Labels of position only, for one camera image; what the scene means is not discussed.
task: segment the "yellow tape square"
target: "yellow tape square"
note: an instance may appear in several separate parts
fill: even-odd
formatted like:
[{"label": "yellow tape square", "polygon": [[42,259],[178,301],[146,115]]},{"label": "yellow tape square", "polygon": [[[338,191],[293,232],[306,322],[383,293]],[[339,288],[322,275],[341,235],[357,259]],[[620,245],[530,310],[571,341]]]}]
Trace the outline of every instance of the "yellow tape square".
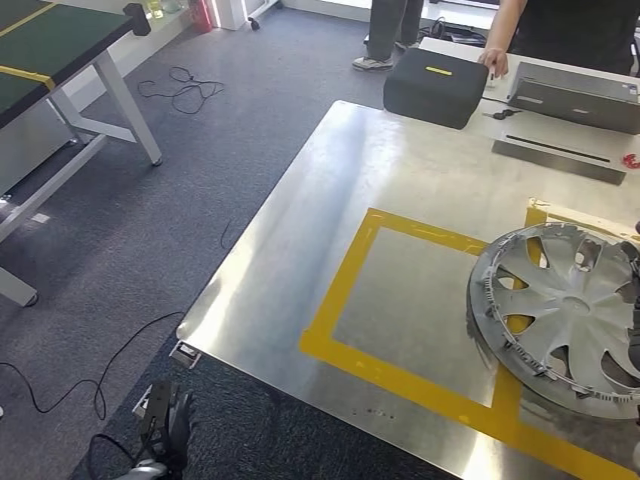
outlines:
[{"label": "yellow tape square", "polygon": [[[527,209],[525,225],[544,223],[548,218],[558,219],[558,215],[549,204],[532,199]],[[591,221],[582,220],[586,225]],[[521,422],[518,414],[522,384],[502,366],[499,367],[496,376],[491,406],[486,407],[334,339],[334,330],[381,228],[470,255],[479,255],[486,246],[482,240],[370,208],[312,324],[300,337],[300,351],[579,478],[638,478],[634,472],[614,462]],[[611,229],[602,229],[611,233]],[[512,323],[522,320],[514,318],[509,321],[509,326],[518,328]]]}]

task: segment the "black box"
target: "black box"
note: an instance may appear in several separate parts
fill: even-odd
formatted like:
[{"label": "black box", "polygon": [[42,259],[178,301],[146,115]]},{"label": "black box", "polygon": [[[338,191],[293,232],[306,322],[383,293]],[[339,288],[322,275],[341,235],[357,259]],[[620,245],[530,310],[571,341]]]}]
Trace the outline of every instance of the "black box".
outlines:
[{"label": "black box", "polygon": [[485,91],[489,70],[481,63],[410,48],[384,84],[389,112],[464,128]]}]

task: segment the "sneaker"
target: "sneaker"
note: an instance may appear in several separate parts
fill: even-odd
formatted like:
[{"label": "sneaker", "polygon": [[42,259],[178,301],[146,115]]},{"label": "sneaker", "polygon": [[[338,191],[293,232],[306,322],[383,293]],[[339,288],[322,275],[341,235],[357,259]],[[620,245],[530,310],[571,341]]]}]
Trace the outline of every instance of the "sneaker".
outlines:
[{"label": "sneaker", "polygon": [[408,50],[410,48],[420,48],[420,42],[410,43],[408,45],[406,43],[395,42],[395,46],[404,52],[405,50]]},{"label": "sneaker", "polygon": [[353,68],[357,70],[363,70],[366,72],[383,72],[393,68],[393,61],[390,58],[381,62],[380,60],[374,60],[373,58],[369,57],[360,57],[354,60],[352,65],[353,65]]}]

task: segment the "person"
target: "person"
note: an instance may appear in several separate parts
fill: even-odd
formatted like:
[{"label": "person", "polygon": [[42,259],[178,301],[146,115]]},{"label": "person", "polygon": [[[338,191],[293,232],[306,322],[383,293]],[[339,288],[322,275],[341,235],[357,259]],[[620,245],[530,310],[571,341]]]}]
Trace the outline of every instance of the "person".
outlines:
[{"label": "person", "polygon": [[[390,70],[394,43],[402,50],[418,47],[423,5],[424,0],[373,0],[367,56],[356,58],[353,66],[364,71]],[[398,29],[400,37],[396,41]]]},{"label": "person", "polygon": [[506,52],[629,75],[640,0],[500,0],[478,59],[500,77]]}]

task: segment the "black shirt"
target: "black shirt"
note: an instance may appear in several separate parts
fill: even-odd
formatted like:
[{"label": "black shirt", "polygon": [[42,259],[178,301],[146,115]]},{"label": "black shirt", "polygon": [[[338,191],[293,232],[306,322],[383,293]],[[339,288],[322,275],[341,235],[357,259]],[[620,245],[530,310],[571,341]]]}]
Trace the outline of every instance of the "black shirt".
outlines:
[{"label": "black shirt", "polygon": [[528,0],[509,51],[628,75],[640,0]]}]

